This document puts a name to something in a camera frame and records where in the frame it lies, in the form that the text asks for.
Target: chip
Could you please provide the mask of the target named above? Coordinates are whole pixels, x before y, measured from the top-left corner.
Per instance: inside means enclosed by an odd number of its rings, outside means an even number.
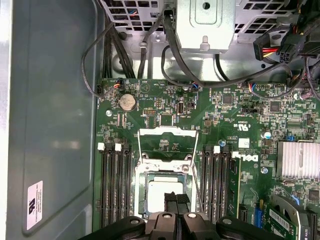
[[[172,126],[172,116],[171,115],[161,115],[161,126]]]
[[[211,126],[211,121],[210,120],[205,120],[204,121],[204,126],[210,127]]]
[[[188,109],[194,109],[196,106],[196,104],[193,101],[190,101],[187,103],[187,108]]]
[[[309,190],[309,200],[318,202],[319,201],[319,191],[310,189]]]
[[[232,104],[232,95],[231,94],[224,94],[222,96],[222,104]]]
[[[280,112],[280,102],[272,101],[270,102],[270,113],[279,113]]]
[[[271,146],[272,145],[272,141],[270,139],[263,139],[263,145],[264,146]]]

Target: label sticker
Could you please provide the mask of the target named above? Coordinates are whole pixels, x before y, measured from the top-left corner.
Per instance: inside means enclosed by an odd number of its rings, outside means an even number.
[[[239,145],[240,149],[248,149],[250,148],[250,138],[239,138]]]
[[[289,223],[284,220],[282,217],[280,217],[278,214],[276,214],[271,209],[269,210],[270,217],[272,217],[274,220],[276,220],[282,227],[284,227],[288,232],[290,232],[290,225]]]
[[[44,181],[39,181],[28,187],[26,229],[31,229],[42,219],[42,196]]]

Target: black cable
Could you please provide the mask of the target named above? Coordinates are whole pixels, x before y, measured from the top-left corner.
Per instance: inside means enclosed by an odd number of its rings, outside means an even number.
[[[171,79],[167,74],[166,74],[166,71],[165,71],[165,62],[166,62],[166,51],[170,48],[170,46],[165,46],[164,49],[162,50],[162,54],[161,54],[161,72],[164,76],[164,78],[169,82],[169,83],[172,83],[176,86],[179,86],[179,87],[192,87],[192,84],[187,84],[187,83],[180,83],[178,81],[175,81],[173,79]]]
[[[112,78],[112,39],[110,34],[107,34],[104,38],[104,49],[103,49],[103,78]]]
[[[280,98],[283,98],[283,97],[289,95],[290,93],[292,93],[296,89],[296,87],[301,83],[302,79],[304,78],[305,72],[306,72],[306,69],[304,68],[299,76],[298,81],[296,81],[296,83],[288,91],[286,91],[285,93],[282,93],[278,96],[262,96],[256,92],[254,92],[253,90],[251,93],[252,93],[252,95],[254,95],[258,98],[261,98],[261,99],[280,99]]]
[[[222,70],[221,64],[220,64],[220,55],[219,54],[215,54],[214,55],[215,58],[215,64],[216,64],[216,68],[218,69],[219,74],[221,75],[221,77],[225,80],[225,81],[230,81],[230,79],[227,77],[227,75],[225,74],[225,72]]]
[[[310,76],[312,79],[315,79],[315,72],[317,71],[318,68],[320,68],[320,60],[317,61],[311,68]]]
[[[171,48],[172,54],[175,57],[175,60],[177,62],[177,64],[179,65],[180,69],[184,72],[184,74],[191,79],[191,81],[197,83],[199,86],[203,87],[203,88],[224,88],[224,87],[228,87],[231,86],[233,84],[240,84],[243,82],[248,82],[250,80],[256,79],[266,73],[271,72],[274,69],[277,69],[279,67],[283,67],[285,66],[285,63],[281,62],[281,63],[277,63],[275,65],[272,65],[270,67],[267,67],[259,72],[250,74],[248,76],[244,76],[244,77],[240,77],[237,79],[233,79],[230,81],[225,81],[225,82],[209,82],[209,81],[200,81],[188,68],[188,66],[186,65],[186,63],[184,62],[184,60],[182,59],[182,56],[179,52],[179,48],[176,42],[176,36],[172,27],[172,23],[171,23],[171,18],[170,16],[165,16],[164,18],[164,29],[166,32],[166,36],[169,42],[169,46]]]
[[[313,30],[319,28],[320,26],[320,16],[315,17],[313,20],[309,21],[304,25],[299,33],[303,33],[304,36],[308,36]]]
[[[104,17],[105,17],[105,23],[106,23],[106,26],[107,26],[109,23],[111,23],[111,20],[110,20],[109,16],[106,13],[105,13]],[[127,52],[126,52],[124,46],[121,43],[121,40],[120,40],[120,38],[118,36],[118,32],[117,32],[115,27],[112,27],[110,29],[110,38],[112,39],[115,51],[116,51],[116,53],[117,53],[117,55],[119,57],[119,62],[121,64],[121,66],[122,66],[122,69],[123,69],[125,77],[127,79],[131,79],[132,78],[131,73],[130,73],[131,71],[130,71],[129,66],[127,65],[127,63],[125,61],[125,56],[128,57],[128,55],[127,55]]]
[[[151,34],[153,34],[158,27],[161,25],[163,21],[163,15],[160,14],[157,21],[152,25],[152,27],[149,29],[149,31],[145,34],[142,42],[147,43],[148,39],[150,38]],[[138,79],[142,79],[144,70],[145,70],[145,64],[146,64],[146,58],[147,58],[147,49],[141,48],[141,55],[140,55],[140,65],[138,69]]]
[[[103,32],[101,32],[98,37],[96,38],[96,40],[88,47],[88,49],[83,53],[82,58],[81,58],[81,72],[82,72],[82,77],[83,77],[83,81],[84,84],[86,86],[86,88],[89,90],[89,92],[97,97],[97,98],[104,98],[106,96],[108,96],[113,90],[114,87],[111,87],[105,94],[103,94],[102,96],[99,95],[98,93],[94,92],[88,82],[88,78],[87,78],[87,74],[86,74],[86,67],[85,67],[85,62],[86,62],[86,56],[88,55],[88,53],[90,52],[90,50],[98,43],[100,42],[104,36],[107,34],[107,32],[113,27],[114,23],[111,22],[109,23],[109,25],[106,26],[105,30],[103,30]]]
[[[320,97],[318,96],[313,84],[312,84],[312,81],[311,81],[311,75],[310,75],[310,69],[309,69],[309,58],[306,57],[304,59],[304,63],[305,63],[305,69],[306,69],[306,79],[310,85],[310,89],[311,89],[311,92],[313,94],[313,96],[318,100],[320,101]]]
[[[133,67],[132,67],[132,64],[130,62],[130,59],[128,57],[128,54],[121,42],[121,39],[118,35],[118,31],[116,30],[115,27],[112,27],[111,29],[111,37],[113,39],[113,44],[115,46],[115,49],[117,50],[117,53],[118,53],[118,56],[119,56],[119,59],[120,59],[120,63],[122,62],[121,61],[121,58],[123,59],[123,61],[125,62],[125,65],[127,66],[127,71],[129,73],[129,77],[126,76],[127,78],[130,78],[130,79],[135,79],[136,76],[135,76],[135,72],[133,70]]]

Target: ventilation grille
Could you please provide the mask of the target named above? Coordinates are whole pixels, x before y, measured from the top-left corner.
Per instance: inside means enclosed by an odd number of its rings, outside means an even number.
[[[129,33],[149,31],[162,9],[158,1],[105,0],[105,3],[108,6],[108,15],[115,22],[115,26],[121,32]],[[156,31],[163,32],[163,26]]]
[[[110,19],[120,32],[144,35],[157,20],[164,0],[105,0]],[[295,6],[284,7],[285,0],[241,0],[236,5],[236,35],[256,38],[276,24],[277,17],[289,16]]]
[[[235,33],[251,38],[264,34],[276,25],[277,17],[294,12],[293,5],[284,6],[285,0],[244,0],[236,6]]]

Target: capacitor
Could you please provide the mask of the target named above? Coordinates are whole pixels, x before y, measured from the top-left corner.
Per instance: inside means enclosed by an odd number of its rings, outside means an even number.
[[[220,147],[224,147],[224,146],[227,144],[227,142],[226,142],[226,140],[224,140],[224,139],[220,139],[220,140],[218,141],[218,144],[220,145]]]
[[[269,131],[263,131],[260,135],[263,139],[271,139],[271,132]]]
[[[135,109],[136,103],[137,101],[135,97],[131,94],[124,94],[119,99],[120,107],[126,112],[130,112]]]
[[[300,95],[300,99],[301,100],[309,99],[312,97],[312,95],[313,95],[313,93],[311,91],[307,91],[307,92],[304,92]]]

